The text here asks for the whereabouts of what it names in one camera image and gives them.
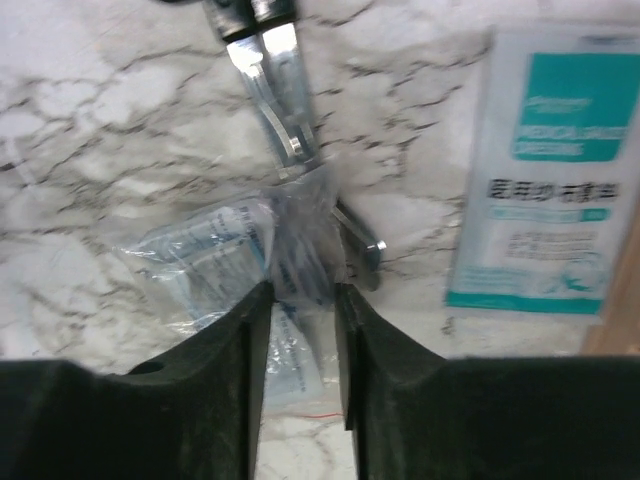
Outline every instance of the white marble countertop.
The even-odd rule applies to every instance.
[[[445,356],[575,352],[582,325],[442,307],[487,28],[498,14],[637,22],[640,2],[301,3],[325,151],[389,246],[372,304]],[[96,222],[268,184],[266,140],[197,3],[5,0],[0,12],[0,353],[124,372],[176,336]],[[259,479],[355,478],[339,422],[267,421],[259,464]]]

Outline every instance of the plastic wrapper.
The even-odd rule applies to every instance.
[[[331,214],[337,194],[329,166],[322,166],[295,182],[177,218],[110,219],[104,236],[167,327],[185,337],[225,315],[259,282],[271,281],[278,303],[265,407],[326,413],[338,399],[325,388],[337,383],[336,348],[327,341],[333,325],[325,317],[346,270]]]

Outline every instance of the sealed packet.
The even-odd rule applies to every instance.
[[[337,194],[330,167],[322,166],[290,184],[171,221],[110,219],[103,237],[137,274],[166,325],[185,337],[271,281],[279,303],[272,312],[265,407],[277,410],[322,397],[326,373],[336,370],[328,365],[335,346],[321,344],[311,327],[326,328],[334,284],[345,275],[331,216]]]
[[[599,313],[640,184],[639,34],[496,31],[449,306]]]

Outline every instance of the plastic bag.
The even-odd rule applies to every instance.
[[[346,274],[331,214],[337,195],[329,166],[322,166],[292,183],[172,221],[110,219],[103,230],[167,326],[185,337],[225,315],[259,282],[273,283],[279,303],[272,314],[265,407],[274,411],[322,399],[324,383],[337,380],[330,365],[337,362],[335,345],[314,328],[316,322],[322,330],[330,325],[322,318],[333,304],[334,284]]]

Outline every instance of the metal tool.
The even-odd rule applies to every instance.
[[[277,155],[280,177],[287,179],[319,166],[322,157],[294,26],[294,1],[204,2],[212,28],[227,43],[231,61],[256,105]],[[386,244],[342,201],[336,205],[335,216],[358,283],[375,290]]]

